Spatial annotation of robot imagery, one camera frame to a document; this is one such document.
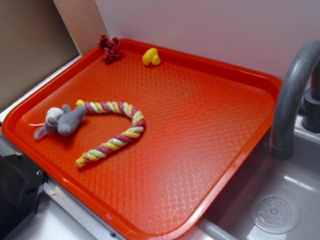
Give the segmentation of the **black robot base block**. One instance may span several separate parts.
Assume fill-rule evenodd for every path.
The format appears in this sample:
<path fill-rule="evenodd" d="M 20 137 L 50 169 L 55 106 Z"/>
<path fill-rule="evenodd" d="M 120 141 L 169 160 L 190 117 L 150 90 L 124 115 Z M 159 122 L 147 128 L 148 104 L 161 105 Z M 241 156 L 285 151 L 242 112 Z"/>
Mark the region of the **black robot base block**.
<path fill-rule="evenodd" d="M 0 238 L 8 239 L 38 211 L 46 173 L 25 154 L 0 157 Z"/>

